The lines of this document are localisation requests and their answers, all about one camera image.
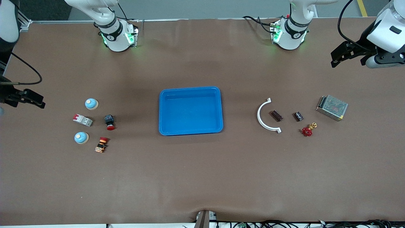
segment gray floor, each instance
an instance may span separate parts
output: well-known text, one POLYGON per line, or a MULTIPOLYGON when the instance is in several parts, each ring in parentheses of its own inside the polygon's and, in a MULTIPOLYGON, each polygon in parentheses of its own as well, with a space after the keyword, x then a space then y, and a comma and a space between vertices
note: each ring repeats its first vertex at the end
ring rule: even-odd
MULTIPOLYGON (((330 5, 318 5, 319 17, 338 17, 347 3, 340 0, 330 5)), ((135 19, 216 19, 279 17, 290 11, 288 0, 120 0, 128 18, 135 19)), ((112 8, 123 17, 118 6, 112 8)), ((347 8, 345 17, 361 17, 356 1, 347 8)), ((73 8, 69 20, 89 20, 83 12, 73 8)))

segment blue cap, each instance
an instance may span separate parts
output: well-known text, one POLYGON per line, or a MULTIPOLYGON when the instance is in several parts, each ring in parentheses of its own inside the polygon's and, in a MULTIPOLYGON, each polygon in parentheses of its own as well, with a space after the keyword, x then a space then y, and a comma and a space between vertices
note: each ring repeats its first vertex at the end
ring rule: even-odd
POLYGON ((86 132, 78 132, 75 135, 75 142, 78 144, 86 143, 89 140, 89 135, 86 132))
POLYGON ((93 110, 93 109, 97 108, 98 101, 96 99, 89 98, 89 99, 86 100, 84 105, 86 106, 87 109, 93 110))

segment small black electronic component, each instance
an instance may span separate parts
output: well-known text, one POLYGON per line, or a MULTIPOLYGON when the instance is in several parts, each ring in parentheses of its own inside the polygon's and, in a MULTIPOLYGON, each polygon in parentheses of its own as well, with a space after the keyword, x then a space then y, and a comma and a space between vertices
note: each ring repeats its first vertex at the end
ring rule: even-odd
POLYGON ((300 112, 294 113, 294 117, 297 120, 297 122, 300 122, 300 121, 302 121, 304 119, 304 117, 301 115, 300 112))
POLYGON ((280 122, 283 119, 283 117, 276 110, 270 112, 270 115, 272 115, 277 122, 280 122))

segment red valve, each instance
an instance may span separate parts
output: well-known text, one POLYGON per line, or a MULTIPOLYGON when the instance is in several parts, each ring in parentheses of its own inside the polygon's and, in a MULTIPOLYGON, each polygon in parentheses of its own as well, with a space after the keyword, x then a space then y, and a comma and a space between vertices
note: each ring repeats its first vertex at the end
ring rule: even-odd
POLYGON ((311 129, 309 129, 308 127, 304 127, 303 128, 303 135, 305 135, 305 136, 311 136, 312 135, 312 130, 311 129))

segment red knob with brass fitting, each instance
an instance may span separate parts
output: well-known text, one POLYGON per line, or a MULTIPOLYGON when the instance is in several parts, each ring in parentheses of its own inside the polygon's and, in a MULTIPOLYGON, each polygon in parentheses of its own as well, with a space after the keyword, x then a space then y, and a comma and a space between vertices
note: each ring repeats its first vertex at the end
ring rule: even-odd
POLYGON ((304 136, 311 136, 312 135, 312 130, 314 129, 314 128, 316 128, 317 127, 317 124, 316 123, 312 123, 312 124, 310 124, 310 125, 308 125, 308 127, 304 127, 303 129, 302 129, 302 133, 303 133, 303 135, 304 136))

